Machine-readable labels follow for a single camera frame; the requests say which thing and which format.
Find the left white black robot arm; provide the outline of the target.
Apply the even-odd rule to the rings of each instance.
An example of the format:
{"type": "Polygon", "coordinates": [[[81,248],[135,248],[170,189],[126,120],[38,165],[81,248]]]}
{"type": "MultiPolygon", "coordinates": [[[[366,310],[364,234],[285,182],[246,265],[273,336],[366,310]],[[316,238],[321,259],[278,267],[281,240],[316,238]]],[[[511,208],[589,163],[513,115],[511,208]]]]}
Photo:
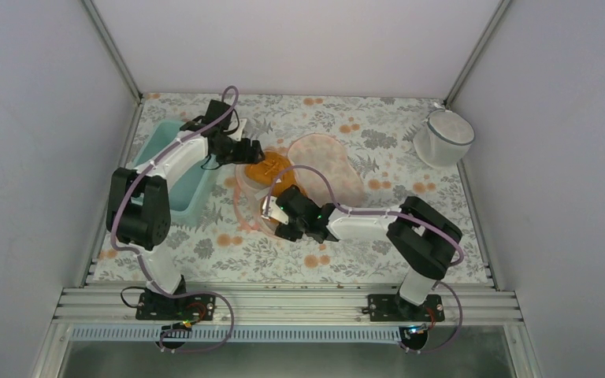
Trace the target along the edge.
{"type": "Polygon", "coordinates": [[[158,247],[172,224],[169,192],[184,174],[207,157],[219,165],[249,165],[264,160],[259,141],[243,137],[244,122],[234,118],[236,104],[213,100],[202,116],[182,124],[160,152],[112,176],[106,211],[110,245],[135,256],[155,295],[157,309],[169,319],[187,310],[184,278],[173,259],[158,247]]]}

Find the orange floral mesh laundry bag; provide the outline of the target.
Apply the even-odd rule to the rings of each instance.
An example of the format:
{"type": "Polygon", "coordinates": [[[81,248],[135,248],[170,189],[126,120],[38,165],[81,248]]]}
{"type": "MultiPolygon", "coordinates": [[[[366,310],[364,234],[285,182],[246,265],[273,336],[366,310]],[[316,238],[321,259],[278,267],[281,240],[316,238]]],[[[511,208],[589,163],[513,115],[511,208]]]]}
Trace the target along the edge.
{"type": "MultiPolygon", "coordinates": [[[[338,202],[345,206],[360,206],[366,199],[363,179],[349,162],[347,149],[340,141],[323,134],[309,134],[295,140],[289,147],[266,147],[289,159],[291,165],[310,166],[330,183],[338,202]]],[[[271,222],[260,216],[263,198],[269,187],[246,177],[248,165],[237,165],[235,169],[236,188],[233,207],[242,229],[262,232],[274,236],[278,222],[271,222]]]]}

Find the orange mustard bra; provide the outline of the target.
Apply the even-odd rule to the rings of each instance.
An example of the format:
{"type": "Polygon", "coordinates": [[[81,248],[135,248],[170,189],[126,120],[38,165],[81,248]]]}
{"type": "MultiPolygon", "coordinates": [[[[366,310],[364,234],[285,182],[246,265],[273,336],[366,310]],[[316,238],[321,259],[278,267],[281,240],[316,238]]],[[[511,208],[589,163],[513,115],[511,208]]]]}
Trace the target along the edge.
{"type": "Polygon", "coordinates": [[[245,168],[245,174],[248,179],[268,187],[275,182],[273,196],[276,197],[291,185],[295,185],[303,194],[306,194],[306,190],[302,184],[298,183],[293,170],[285,172],[279,181],[276,181],[276,177],[290,166],[291,162],[287,157],[276,151],[267,150],[265,159],[255,165],[248,165],[245,168]]]}

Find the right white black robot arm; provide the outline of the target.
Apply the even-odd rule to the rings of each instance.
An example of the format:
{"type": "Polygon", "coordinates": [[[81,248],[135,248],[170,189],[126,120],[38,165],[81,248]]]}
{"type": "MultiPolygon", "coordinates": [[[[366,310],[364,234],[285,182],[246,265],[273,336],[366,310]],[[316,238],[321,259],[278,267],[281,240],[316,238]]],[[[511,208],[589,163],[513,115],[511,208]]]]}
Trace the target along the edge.
{"type": "Polygon", "coordinates": [[[395,300],[406,321],[424,313],[429,292],[464,258],[460,228],[416,196],[383,209],[319,206],[292,185],[263,200],[262,217],[275,220],[276,236],[291,242],[308,237],[320,244],[366,240],[394,247],[409,265],[395,300]]]}

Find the teal plastic bin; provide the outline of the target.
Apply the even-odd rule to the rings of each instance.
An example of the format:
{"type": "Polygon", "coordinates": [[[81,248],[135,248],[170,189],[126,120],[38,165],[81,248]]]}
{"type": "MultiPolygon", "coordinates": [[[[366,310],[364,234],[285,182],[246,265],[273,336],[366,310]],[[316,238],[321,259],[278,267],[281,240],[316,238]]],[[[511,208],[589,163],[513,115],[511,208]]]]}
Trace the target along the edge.
{"type": "MultiPolygon", "coordinates": [[[[147,165],[181,139],[178,133],[182,125],[181,120],[160,122],[132,160],[132,166],[147,165]]],[[[202,167],[209,158],[207,143],[197,136],[166,154],[163,165],[155,168],[154,172],[162,173],[167,183],[172,222],[189,227],[200,225],[202,211],[210,200],[218,174],[217,170],[202,167]]]]}

